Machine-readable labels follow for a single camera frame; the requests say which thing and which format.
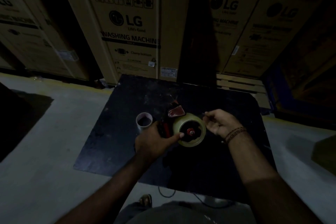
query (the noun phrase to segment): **sticker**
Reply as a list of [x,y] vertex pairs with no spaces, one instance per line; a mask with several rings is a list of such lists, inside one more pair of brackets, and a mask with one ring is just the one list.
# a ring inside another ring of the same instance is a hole
[[236,47],[234,48],[234,50],[233,50],[233,52],[232,52],[232,54],[231,54],[231,55],[236,55],[236,53],[237,53],[238,49],[239,49],[239,46],[238,46],[238,45],[236,45]]
[[162,77],[177,78],[177,69],[168,68],[168,67],[161,67],[161,76]]
[[64,60],[69,60],[69,61],[78,60],[78,56],[74,50],[72,51],[61,50],[61,51],[57,51],[57,54]]

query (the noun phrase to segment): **left hand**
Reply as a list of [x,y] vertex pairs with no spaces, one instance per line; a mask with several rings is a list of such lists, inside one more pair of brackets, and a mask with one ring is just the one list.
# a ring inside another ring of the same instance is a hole
[[135,152],[152,163],[183,136],[184,133],[177,133],[170,138],[162,138],[156,121],[136,137]]

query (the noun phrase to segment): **bracelet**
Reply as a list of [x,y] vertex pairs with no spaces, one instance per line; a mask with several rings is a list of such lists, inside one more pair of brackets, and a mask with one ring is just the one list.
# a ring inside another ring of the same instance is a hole
[[244,131],[247,131],[247,129],[244,128],[244,127],[240,127],[240,128],[236,128],[236,129],[232,130],[230,133],[228,133],[228,135],[230,135],[230,136],[229,137],[226,136],[226,138],[225,138],[226,144],[229,144],[229,142],[233,138],[235,138],[236,135],[238,135],[239,133],[244,132]]

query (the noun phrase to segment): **packing tape roll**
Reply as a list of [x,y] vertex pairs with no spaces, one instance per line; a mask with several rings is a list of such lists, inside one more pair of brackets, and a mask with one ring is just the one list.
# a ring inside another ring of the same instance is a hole
[[[150,123],[148,125],[143,126],[142,123],[139,124],[139,121],[141,121],[141,119],[144,119],[144,118],[148,118],[150,120]],[[153,117],[148,112],[142,112],[142,113],[138,114],[138,116],[136,117],[135,122],[136,122],[136,125],[138,127],[138,130],[141,133],[143,130],[145,130],[146,128],[150,127],[150,125],[153,123]]]
[[195,121],[199,123],[198,128],[201,130],[201,135],[197,137],[196,139],[191,140],[190,142],[183,141],[183,139],[179,140],[178,141],[179,144],[184,147],[194,147],[196,145],[199,145],[203,141],[205,137],[205,133],[206,133],[206,127],[205,127],[204,121],[201,120],[199,117],[193,115],[192,113],[186,113],[185,116],[178,117],[174,121],[173,123],[174,134],[181,132],[182,126],[189,121]]

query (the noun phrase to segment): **black cable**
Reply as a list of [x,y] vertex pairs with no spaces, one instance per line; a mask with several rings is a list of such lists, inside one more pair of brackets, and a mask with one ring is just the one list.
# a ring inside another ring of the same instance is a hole
[[224,209],[224,208],[228,208],[228,207],[230,207],[230,206],[233,206],[236,202],[235,201],[229,201],[228,202],[228,204],[227,205],[225,205],[225,206],[221,206],[221,207],[214,207],[214,206],[211,206],[211,205],[208,205],[208,204],[206,204],[206,203],[204,203],[196,194],[194,194],[194,196],[195,197],[197,197],[197,199],[199,200],[199,201],[201,201],[201,203],[203,204],[203,205],[205,205],[205,206],[207,206],[207,207],[210,207],[210,208],[212,208],[212,209]]
[[[162,193],[161,193],[161,191],[160,191],[160,187],[158,186],[157,187],[158,189],[159,189],[159,193],[160,193],[160,195],[161,196],[163,196],[163,197],[165,197],[165,198],[171,198],[171,197],[173,197],[174,195],[175,195],[175,193],[176,193],[176,190],[174,190],[174,192],[173,192],[173,194],[171,195],[171,196],[165,196],[165,195],[163,195]],[[225,206],[221,206],[221,207],[214,207],[214,206],[211,206],[211,205],[208,205],[208,204],[206,204],[206,203],[204,203],[195,193],[193,193],[194,194],[194,196],[203,204],[203,205],[205,205],[205,206],[207,206],[207,207],[210,207],[210,208],[212,208],[212,209],[224,209],[224,208],[228,208],[228,207],[230,207],[230,206],[233,206],[236,202],[235,201],[229,201],[228,202],[228,204],[227,205],[225,205]]]
[[160,195],[163,196],[163,197],[165,197],[165,198],[171,198],[171,197],[173,197],[173,196],[175,195],[175,193],[176,193],[176,190],[174,190],[174,193],[173,193],[171,196],[168,196],[168,197],[167,197],[167,196],[165,196],[165,195],[163,195],[163,194],[161,193],[161,191],[160,191],[160,187],[159,187],[159,186],[158,186],[157,188],[159,189],[159,193],[160,193]]

